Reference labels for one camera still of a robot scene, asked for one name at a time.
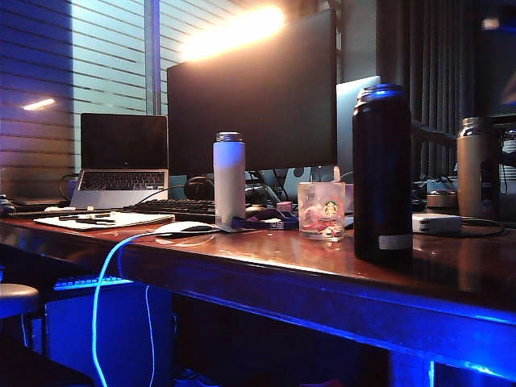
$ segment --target keyboard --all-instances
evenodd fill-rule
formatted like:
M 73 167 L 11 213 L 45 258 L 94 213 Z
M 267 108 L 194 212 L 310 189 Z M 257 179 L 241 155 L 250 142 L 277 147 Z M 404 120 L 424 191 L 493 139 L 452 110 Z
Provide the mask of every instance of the keyboard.
M 53 218 L 63 215 L 82 215 L 82 214 L 104 214 L 110 210 L 54 210 L 54 211 L 17 211 L 7 214 L 7 218 L 15 219 L 38 219 Z
M 82 275 L 75 277 L 67 277 L 67 278 L 59 278 L 54 284 L 54 290 L 72 290 L 72 289 L 84 289 L 84 288 L 93 288 L 97 286 L 98 276 L 91 275 Z M 102 278 L 101 286 L 105 285 L 122 285 L 122 284 L 130 284 L 131 280 L 126 280 L 120 277 L 114 276 L 106 276 Z
M 123 209 L 141 214 L 174 214 L 178 221 L 215 223 L 214 200 L 155 199 L 125 206 Z
M 80 190 L 164 189 L 164 179 L 165 174 L 159 171 L 84 171 Z

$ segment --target white water bottle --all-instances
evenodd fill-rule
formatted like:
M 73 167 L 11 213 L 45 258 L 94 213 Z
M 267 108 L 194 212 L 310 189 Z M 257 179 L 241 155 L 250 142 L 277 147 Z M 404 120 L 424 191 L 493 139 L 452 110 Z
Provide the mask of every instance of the white water bottle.
M 245 216 L 245 145 L 240 133 L 217 133 L 213 169 L 215 224 L 231 227 L 234 216 Z

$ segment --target glass cup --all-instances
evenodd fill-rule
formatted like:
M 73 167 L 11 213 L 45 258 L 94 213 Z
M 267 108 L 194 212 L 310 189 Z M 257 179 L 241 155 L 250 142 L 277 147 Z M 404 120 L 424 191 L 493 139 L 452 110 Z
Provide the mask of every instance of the glass cup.
M 299 231 L 309 239 L 337 241 L 344 237 L 344 198 L 342 182 L 298 184 Z

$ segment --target charger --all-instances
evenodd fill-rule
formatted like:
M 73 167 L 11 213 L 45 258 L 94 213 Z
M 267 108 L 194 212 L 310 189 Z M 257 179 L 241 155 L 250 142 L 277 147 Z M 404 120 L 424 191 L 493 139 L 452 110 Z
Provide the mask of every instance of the charger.
M 462 218 L 449 214 L 412 214 L 412 232 L 453 234 L 462 230 Z

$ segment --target tan thermos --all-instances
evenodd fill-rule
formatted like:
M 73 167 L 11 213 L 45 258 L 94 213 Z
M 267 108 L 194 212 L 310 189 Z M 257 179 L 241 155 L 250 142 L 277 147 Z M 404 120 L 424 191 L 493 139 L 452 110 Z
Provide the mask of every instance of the tan thermos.
M 462 120 L 457 137 L 460 216 L 498 219 L 501 138 L 493 117 Z

